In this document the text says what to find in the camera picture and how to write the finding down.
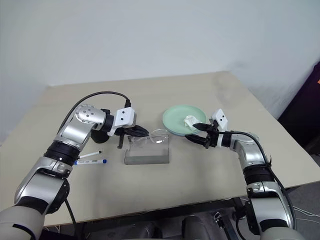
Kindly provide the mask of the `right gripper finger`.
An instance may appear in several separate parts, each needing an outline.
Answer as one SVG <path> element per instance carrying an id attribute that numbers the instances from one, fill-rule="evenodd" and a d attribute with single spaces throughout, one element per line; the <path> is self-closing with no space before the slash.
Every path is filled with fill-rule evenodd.
<path id="1" fill-rule="evenodd" d="M 207 139 L 196 134 L 186 134 L 185 138 L 195 144 L 206 145 Z"/>
<path id="2" fill-rule="evenodd" d="M 201 122 L 193 124 L 193 127 L 202 132 L 211 132 L 213 130 L 213 126 L 211 124 Z"/>

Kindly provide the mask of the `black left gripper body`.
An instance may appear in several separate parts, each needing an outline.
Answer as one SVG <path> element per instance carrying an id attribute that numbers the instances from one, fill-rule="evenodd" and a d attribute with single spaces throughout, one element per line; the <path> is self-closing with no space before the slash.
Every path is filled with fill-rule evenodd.
<path id="1" fill-rule="evenodd" d="M 124 114 L 124 116 L 119 119 L 123 122 L 120 122 L 119 127 L 116 129 L 116 135 L 119 136 L 118 149 L 123 147 L 127 128 L 134 127 L 136 125 L 137 117 L 135 111 L 124 111 L 122 114 Z"/>

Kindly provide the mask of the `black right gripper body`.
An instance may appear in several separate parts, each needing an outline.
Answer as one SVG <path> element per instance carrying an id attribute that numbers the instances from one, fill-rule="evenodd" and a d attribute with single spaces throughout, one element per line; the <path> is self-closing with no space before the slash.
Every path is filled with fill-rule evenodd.
<path id="1" fill-rule="evenodd" d="M 209 147 L 216 147 L 218 144 L 219 138 L 219 130 L 218 130 L 218 122 L 214 119 L 210 119 L 210 124 L 207 125 L 206 133 L 207 136 L 205 138 L 204 147 L 208 149 Z"/>

